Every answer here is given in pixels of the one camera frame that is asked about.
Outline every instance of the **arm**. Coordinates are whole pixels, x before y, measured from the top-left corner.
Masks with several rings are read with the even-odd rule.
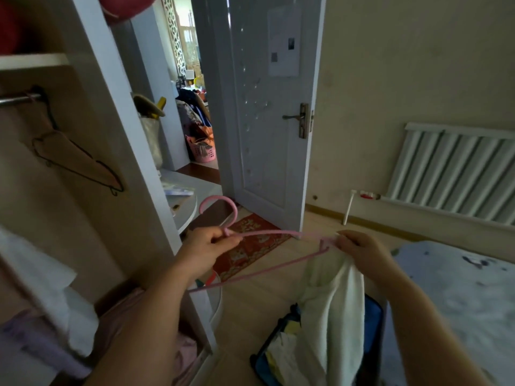
[[[241,241],[241,237],[222,235],[219,227],[203,227],[188,236],[173,265],[145,293],[138,311],[95,367],[86,386],[171,385],[181,298],[219,255]]]
[[[337,243],[390,302],[408,384],[490,385],[435,305],[401,270],[383,244],[355,231],[342,232]]]

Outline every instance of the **laundry basket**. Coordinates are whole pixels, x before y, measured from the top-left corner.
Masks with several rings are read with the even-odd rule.
[[[192,150],[193,157],[195,158],[196,162],[209,162],[216,158],[216,150],[214,146],[200,145],[200,143],[203,143],[203,141],[207,140],[207,138],[197,139],[195,141],[193,138],[186,136],[186,140],[188,141],[188,145]]]

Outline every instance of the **pink hanger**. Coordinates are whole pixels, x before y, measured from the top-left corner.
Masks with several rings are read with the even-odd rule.
[[[271,266],[270,268],[265,268],[265,269],[263,269],[261,271],[253,272],[253,273],[248,274],[248,275],[238,276],[238,277],[226,280],[226,281],[221,282],[221,283],[215,283],[215,284],[207,284],[206,283],[206,285],[204,285],[202,287],[191,289],[191,290],[188,290],[187,292],[197,292],[197,291],[208,290],[208,289],[211,289],[211,288],[220,287],[221,285],[226,285],[228,283],[235,283],[237,281],[241,281],[241,280],[245,280],[245,279],[250,279],[250,278],[252,278],[254,276],[265,274],[267,272],[271,272],[273,270],[277,270],[277,269],[282,268],[284,266],[291,266],[292,264],[295,264],[295,263],[298,263],[298,262],[301,262],[301,261],[305,261],[305,260],[311,259],[312,257],[315,257],[315,256],[319,256],[319,255],[327,252],[329,250],[330,246],[336,246],[336,242],[335,242],[334,238],[324,237],[324,236],[320,236],[320,235],[312,234],[312,233],[295,232],[295,231],[292,231],[292,230],[258,230],[258,231],[255,231],[255,232],[231,234],[229,232],[228,228],[230,226],[232,226],[232,224],[234,222],[236,222],[236,219],[238,218],[238,209],[237,209],[235,203],[231,199],[226,197],[226,196],[211,195],[211,196],[208,196],[207,198],[205,198],[202,201],[202,203],[200,203],[200,206],[198,208],[198,212],[200,214],[202,214],[204,212],[204,210],[205,210],[206,203],[208,203],[208,202],[210,202],[212,200],[224,200],[227,203],[229,203],[229,205],[232,207],[232,211],[233,211],[232,220],[229,223],[227,223],[227,224],[222,226],[223,233],[224,233],[224,235],[226,237],[229,237],[231,235],[240,236],[240,237],[248,237],[248,236],[259,236],[259,235],[263,235],[263,234],[289,234],[291,236],[296,236],[296,237],[310,237],[310,238],[313,238],[313,239],[320,240],[319,250],[317,252],[311,253],[311,254],[309,254],[307,256],[303,256],[303,257],[300,257],[300,258],[295,259],[295,260],[287,261],[287,262],[284,262],[284,263],[276,265],[276,266]]]

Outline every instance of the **hand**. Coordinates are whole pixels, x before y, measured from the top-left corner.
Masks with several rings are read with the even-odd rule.
[[[173,268],[191,284],[209,271],[218,256],[233,249],[242,237],[224,237],[220,227],[197,227],[182,243]]]
[[[406,277],[386,246],[368,234],[345,230],[336,245],[354,259],[364,276],[383,288]]]

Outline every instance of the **pink basket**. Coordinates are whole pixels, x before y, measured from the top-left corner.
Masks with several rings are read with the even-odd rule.
[[[188,145],[192,150],[193,157],[196,162],[209,162],[216,158],[216,150],[214,146],[199,146],[192,142],[192,139],[188,136],[186,136],[186,140],[188,141]]]

